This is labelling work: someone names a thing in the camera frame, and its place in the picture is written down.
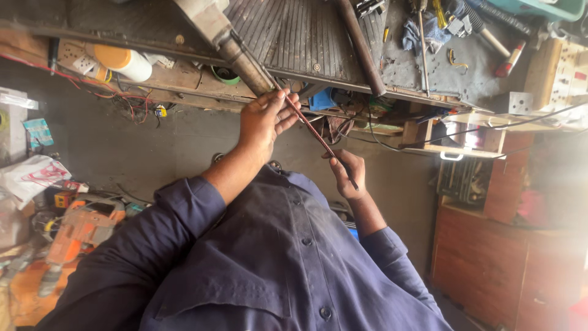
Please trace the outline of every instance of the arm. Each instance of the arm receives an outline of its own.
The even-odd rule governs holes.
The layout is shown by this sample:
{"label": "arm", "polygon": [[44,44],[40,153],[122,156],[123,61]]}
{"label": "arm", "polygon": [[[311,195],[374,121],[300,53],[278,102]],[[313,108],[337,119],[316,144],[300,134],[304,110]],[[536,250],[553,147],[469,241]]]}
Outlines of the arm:
{"label": "arm", "polygon": [[36,329],[138,329],[161,281],[269,160],[277,135],[296,121],[293,110],[282,109],[284,97],[284,91],[273,92],[245,107],[235,149],[202,176],[156,191],[152,207],[78,264]]}
{"label": "arm", "polygon": [[338,158],[349,164],[351,175],[359,186],[359,190],[356,191],[340,162],[336,158],[329,159],[329,164],[337,179],[337,189],[347,199],[353,211],[363,248],[390,281],[441,316],[441,311],[437,307],[433,296],[429,293],[415,267],[406,256],[408,249],[406,249],[400,237],[387,226],[372,196],[365,188],[365,164],[363,158],[355,156],[346,150],[333,152]]}

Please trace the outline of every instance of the concrete floor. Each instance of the concrete floor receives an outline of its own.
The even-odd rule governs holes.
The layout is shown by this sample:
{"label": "concrete floor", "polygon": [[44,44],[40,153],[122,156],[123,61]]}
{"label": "concrete floor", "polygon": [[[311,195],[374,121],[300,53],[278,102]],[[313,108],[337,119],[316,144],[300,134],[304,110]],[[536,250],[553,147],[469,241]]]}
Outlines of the concrete floor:
{"label": "concrete floor", "polygon": [[[215,153],[237,143],[239,114],[175,107],[161,127],[150,115],[135,125],[110,100],[77,89],[61,77],[0,59],[3,87],[26,91],[39,101],[34,115],[49,125],[61,162],[79,180],[98,190],[120,191],[151,200],[152,193],[176,178],[207,169]],[[435,189],[427,183],[437,171],[435,159],[385,150],[377,144],[343,139],[336,148],[362,156],[367,188],[388,225],[409,249],[417,271],[430,265],[436,212]],[[340,201],[322,146],[300,123],[280,135],[273,159],[285,170],[307,175],[329,201]]]}

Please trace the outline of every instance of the yellow tool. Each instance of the yellow tool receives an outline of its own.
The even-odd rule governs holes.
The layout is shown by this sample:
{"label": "yellow tool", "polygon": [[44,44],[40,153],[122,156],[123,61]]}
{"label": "yellow tool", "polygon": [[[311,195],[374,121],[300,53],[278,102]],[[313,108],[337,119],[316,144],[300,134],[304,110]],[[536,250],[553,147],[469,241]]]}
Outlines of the yellow tool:
{"label": "yellow tool", "polygon": [[466,71],[462,75],[465,75],[467,73],[467,64],[455,63],[455,55],[453,54],[453,48],[449,48],[449,52],[447,53],[447,57],[449,57],[449,63],[451,63],[451,65],[455,65],[456,67],[465,67],[466,68]]}
{"label": "yellow tool", "polygon": [[433,0],[433,7],[435,8],[435,15],[437,15],[437,25],[439,26],[439,29],[445,29],[447,26],[447,20],[445,20],[443,7],[441,7],[441,0]]}

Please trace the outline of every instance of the shirt button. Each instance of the shirt button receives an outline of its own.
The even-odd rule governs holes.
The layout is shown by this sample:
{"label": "shirt button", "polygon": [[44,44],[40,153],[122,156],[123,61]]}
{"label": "shirt button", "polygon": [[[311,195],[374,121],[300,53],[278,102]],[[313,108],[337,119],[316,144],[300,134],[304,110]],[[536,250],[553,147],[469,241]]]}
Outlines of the shirt button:
{"label": "shirt button", "polygon": [[332,315],[332,314],[331,314],[331,311],[330,311],[330,309],[329,309],[329,308],[327,308],[327,307],[322,307],[322,308],[320,309],[320,316],[323,318],[323,320],[325,320],[325,321],[327,321],[327,322],[328,322],[328,321],[329,321],[329,319],[330,319],[330,317],[331,317],[331,315]]}

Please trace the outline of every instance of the white plastic bag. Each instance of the white plastic bag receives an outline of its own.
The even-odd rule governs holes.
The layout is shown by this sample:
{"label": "white plastic bag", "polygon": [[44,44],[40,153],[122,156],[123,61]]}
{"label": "white plastic bag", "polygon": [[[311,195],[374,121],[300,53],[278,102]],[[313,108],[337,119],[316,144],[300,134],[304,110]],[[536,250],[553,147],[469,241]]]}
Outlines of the white plastic bag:
{"label": "white plastic bag", "polygon": [[59,162],[35,155],[26,161],[0,169],[0,186],[14,195],[14,203],[22,210],[33,197],[59,180],[72,175]]}

